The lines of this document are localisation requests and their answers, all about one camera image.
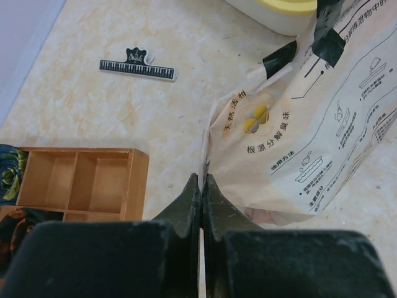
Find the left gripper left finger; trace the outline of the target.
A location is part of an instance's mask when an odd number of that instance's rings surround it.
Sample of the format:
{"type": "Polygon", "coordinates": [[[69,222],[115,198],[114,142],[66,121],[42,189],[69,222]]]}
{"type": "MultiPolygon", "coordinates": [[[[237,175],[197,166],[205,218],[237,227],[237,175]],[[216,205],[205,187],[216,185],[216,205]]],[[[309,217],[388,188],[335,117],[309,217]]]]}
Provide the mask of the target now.
{"type": "Polygon", "coordinates": [[[150,221],[45,222],[12,260],[2,297],[197,297],[198,177],[150,221]]]}

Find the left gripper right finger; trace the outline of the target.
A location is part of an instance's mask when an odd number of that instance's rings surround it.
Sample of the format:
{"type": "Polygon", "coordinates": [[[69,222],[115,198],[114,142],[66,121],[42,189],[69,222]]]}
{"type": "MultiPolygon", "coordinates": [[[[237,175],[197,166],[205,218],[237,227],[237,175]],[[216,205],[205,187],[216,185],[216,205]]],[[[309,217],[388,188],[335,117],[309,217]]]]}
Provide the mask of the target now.
{"type": "Polygon", "coordinates": [[[202,193],[208,297],[389,297],[369,239],[351,230],[264,229],[208,175],[202,193]]]}

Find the pink cat litter bag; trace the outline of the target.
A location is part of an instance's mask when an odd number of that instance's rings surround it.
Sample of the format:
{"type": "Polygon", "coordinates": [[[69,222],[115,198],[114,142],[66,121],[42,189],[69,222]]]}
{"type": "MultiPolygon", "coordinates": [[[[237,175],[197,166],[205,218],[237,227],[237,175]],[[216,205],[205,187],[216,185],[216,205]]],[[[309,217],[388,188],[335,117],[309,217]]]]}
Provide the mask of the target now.
{"type": "Polygon", "coordinates": [[[396,2],[320,1],[307,29],[215,101],[202,180],[256,223],[319,214],[396,121],[396,2]]]}

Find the black bag sealing clip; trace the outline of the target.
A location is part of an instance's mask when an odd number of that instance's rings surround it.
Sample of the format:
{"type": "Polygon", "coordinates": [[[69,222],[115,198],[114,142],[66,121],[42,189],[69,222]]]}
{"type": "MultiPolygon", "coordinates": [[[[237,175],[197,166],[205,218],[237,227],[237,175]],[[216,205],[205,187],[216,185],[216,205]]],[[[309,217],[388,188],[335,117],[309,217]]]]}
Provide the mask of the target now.
{"type": "Polygon", "coordinates": [[[125,61],[100,60],[99,69],[126,75],[174,82],[177,78],[175,68],[152,65],[152,56],[146,49],[127,48],[125,61]]]}

